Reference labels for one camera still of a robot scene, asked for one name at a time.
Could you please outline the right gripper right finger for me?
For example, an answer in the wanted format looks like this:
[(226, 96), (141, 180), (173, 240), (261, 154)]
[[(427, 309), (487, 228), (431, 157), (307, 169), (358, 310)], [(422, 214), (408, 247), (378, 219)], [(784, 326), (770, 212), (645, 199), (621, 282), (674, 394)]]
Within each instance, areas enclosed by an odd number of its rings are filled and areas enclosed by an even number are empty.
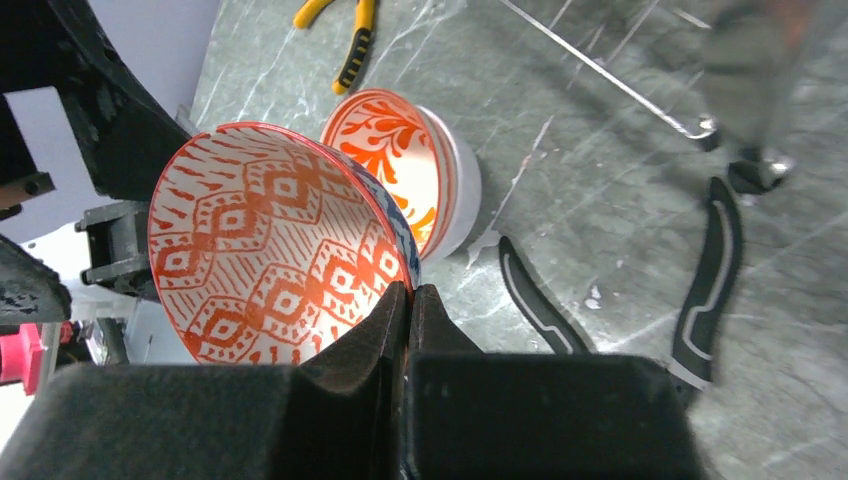
[(412, 479), (702, 479), (669, 375), (633, 355), (485, 353), (420, 287), (410, 320)]

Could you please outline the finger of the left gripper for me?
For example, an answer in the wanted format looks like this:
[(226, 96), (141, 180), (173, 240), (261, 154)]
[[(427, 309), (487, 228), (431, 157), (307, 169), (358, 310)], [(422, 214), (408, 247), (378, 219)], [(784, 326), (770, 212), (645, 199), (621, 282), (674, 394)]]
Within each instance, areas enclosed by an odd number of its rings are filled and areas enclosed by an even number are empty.
[(190, 138), (121, 60), (86, 1), (1, 4), (1, 91), (53, 87), (96, 192), (147, 201)]
[(57, 272), (1, 236), (1, 324), (60, 323), (72, 297)]

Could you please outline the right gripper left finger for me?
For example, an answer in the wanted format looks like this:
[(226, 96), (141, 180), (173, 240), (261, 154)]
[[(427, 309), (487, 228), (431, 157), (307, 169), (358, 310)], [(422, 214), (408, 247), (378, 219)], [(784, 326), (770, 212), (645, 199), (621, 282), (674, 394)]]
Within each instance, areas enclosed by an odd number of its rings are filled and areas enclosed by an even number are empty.
[(33, 400), (5, 479), (397, 479), (408, 295), (299, 366), (79, 364)]

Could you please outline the red patterned bowl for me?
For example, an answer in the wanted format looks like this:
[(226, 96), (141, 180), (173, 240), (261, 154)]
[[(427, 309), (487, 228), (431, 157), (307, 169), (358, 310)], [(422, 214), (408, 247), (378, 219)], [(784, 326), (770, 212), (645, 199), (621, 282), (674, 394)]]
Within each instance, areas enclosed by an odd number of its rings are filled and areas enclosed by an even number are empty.
[(148, 252), (165, 313), (200, 363), (305, 362), (390, 284), (421, 282), (407, 220), (370, 173), (257, 122), (177, 150), (150, 202)]

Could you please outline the orange floral bowl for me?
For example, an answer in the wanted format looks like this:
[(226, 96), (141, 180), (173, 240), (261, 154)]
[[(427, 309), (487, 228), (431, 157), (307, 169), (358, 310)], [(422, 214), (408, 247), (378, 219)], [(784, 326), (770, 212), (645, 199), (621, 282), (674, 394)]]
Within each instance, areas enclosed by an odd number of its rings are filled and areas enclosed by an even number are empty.
[(392, 195), (422, 261), (458, 251), (482, 203), (482, 175), (468, 144), (433, 111), (370, 88), (342, 100), (320, 141), (358, 162)]

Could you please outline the steel dish rack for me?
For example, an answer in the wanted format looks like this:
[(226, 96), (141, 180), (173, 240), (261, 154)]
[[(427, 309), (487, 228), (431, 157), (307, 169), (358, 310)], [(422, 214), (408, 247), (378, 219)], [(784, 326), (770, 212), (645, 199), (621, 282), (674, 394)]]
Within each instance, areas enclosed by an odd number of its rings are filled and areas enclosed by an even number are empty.
[(739, 192), (761, 194), (794, 161), (767, 140), (744, 141), (702, 93), (699, 46), (710, 30), (700, 1), (508, 1), (506, 8), (562, 50), (566, 91), (610, 95), (703, 152), (724, 149)]

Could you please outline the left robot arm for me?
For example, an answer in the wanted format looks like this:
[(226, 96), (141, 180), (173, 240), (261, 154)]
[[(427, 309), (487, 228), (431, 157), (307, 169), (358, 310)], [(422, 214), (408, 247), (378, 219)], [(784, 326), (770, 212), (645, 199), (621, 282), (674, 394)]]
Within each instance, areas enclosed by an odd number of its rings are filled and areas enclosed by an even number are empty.
[[(88, 1), (1, 1), (1, 222), (55, 186), (38, 171), (5, 94), (58, 93), (95, 191), (117, 203), (86, 210), (76, 224), (83, 286), (158, 301), (146, 227), (153, 189), (189, 139), (133, 75)], [(1, 234), (1, 333), (25, 323), (71, 319), (70, 288), (34, 253)]]

